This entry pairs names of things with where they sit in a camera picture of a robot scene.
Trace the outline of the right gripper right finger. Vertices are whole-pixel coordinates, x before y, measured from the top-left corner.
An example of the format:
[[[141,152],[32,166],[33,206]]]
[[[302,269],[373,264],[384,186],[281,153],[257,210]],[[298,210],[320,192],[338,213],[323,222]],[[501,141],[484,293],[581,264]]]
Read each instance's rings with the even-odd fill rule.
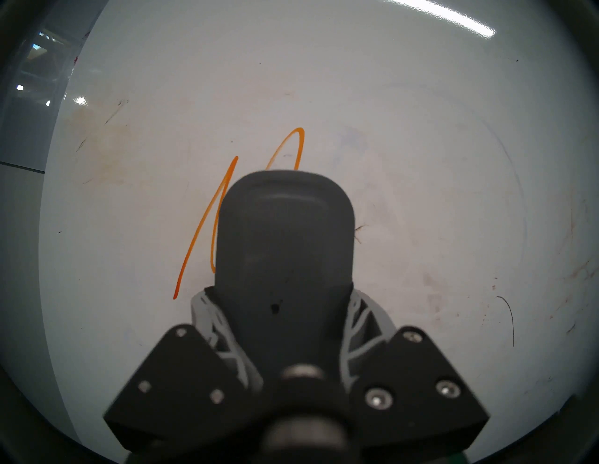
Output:
[[[489,420],[421,328],[396,328],[365,293],[349,297],[339,353],[364,450],[465,450]]]

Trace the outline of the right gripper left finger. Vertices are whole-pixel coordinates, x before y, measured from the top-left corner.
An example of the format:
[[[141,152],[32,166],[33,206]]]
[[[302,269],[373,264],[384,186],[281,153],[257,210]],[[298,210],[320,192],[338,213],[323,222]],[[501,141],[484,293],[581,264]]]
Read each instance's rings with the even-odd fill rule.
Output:
[[[132,453],[166,441],[243,403],[263,377],[238,343],[214,286],[190,302],[192,321],[168,329],[103,419]]]

